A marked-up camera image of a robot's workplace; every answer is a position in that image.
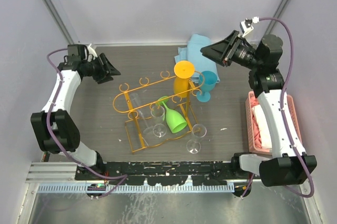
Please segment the clear flute glass back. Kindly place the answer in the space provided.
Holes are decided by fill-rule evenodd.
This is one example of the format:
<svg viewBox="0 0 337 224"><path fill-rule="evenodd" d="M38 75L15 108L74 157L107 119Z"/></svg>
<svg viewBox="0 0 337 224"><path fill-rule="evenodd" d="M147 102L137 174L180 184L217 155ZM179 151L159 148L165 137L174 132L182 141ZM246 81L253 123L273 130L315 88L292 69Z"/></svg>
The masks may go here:
<svg viewBox="0 0 337 224"><path fill-rule="evenodd" d="M130 100L131 100L131 103L132 103L133 107L137 108L138 115L143 120L143 122L145 124L145 129L144 129L143 133L144 134L153 133L154 125L153 125L153 122L150 119L147 119L148 118L148 112L146 112L144 108L140 108L140 106L143 105L142 101L140 99L140 96L137 93L132 92L129 95L129 97L130 97Z"/></svg>

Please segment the orange plastic wine glass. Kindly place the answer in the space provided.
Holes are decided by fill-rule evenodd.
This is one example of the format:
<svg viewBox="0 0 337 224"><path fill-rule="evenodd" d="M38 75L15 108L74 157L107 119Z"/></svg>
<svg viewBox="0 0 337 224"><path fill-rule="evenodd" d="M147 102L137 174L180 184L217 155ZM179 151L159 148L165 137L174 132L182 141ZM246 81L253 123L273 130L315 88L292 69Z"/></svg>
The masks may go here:
<svg viewBox="0 0 337 224"><path fill-rule="evenodd" d="M194 74L194 65L189 61L179 61L174 67L176 78L173 83L173 92L181 98L187 97L189 79Z"/></svg>

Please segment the green plastic wine glass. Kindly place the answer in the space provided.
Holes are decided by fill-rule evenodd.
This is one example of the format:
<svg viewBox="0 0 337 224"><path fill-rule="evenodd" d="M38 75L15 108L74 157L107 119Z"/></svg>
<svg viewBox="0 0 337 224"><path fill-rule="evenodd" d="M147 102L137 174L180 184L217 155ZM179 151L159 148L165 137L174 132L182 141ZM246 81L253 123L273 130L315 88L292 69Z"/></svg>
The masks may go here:
<svg viewBox="0 0 337 224"><path fill-rule="evenodd" d="M168 96L163 96L158 99L157 103L164 106L166 110L166 123L171 130L172 133L178 133L182 131L187 126L187 121L183 115L181 115L178 111L170 109L166 103L168 101Z"/></svg>

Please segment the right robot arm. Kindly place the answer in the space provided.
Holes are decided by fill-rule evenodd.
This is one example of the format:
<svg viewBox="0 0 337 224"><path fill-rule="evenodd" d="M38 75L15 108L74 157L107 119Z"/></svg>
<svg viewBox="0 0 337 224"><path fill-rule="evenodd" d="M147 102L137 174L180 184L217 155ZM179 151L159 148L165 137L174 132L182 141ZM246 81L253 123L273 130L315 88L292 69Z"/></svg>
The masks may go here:
<svg viewBox="0 0 337 224"><path fill-rule="evenodd" d="M201 48L202 55L221 66L237 63L249 72L249 85L266 118L272 141L272 156L235 153L231 172L238 179L249 172L259 176L266 187L291 186L312 182L316 157L308 155L294 127L285 81L278 69L283 41L273 35L262 37L256 48L238 31L225 39Z"/></svg>

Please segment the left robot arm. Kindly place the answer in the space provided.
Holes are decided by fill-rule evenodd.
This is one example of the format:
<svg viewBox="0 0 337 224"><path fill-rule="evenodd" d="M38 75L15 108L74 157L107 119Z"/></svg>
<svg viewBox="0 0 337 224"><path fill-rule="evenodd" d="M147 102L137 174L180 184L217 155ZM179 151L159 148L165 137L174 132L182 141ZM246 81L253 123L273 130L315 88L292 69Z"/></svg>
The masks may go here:
<svg viewBox="0 0 337 224"><path fill-rule="evenodd" d="M52 94L42 110L31 115L38 146L43 152L67 157L94 180L113 180L106 173L101 155L81 141L70 109L83 78L91 77L102 84L120 72L104 53L97 54L91 45L72 44L63 51L66 52L63 61L59 65L51 64L57 74Z"/></svg>

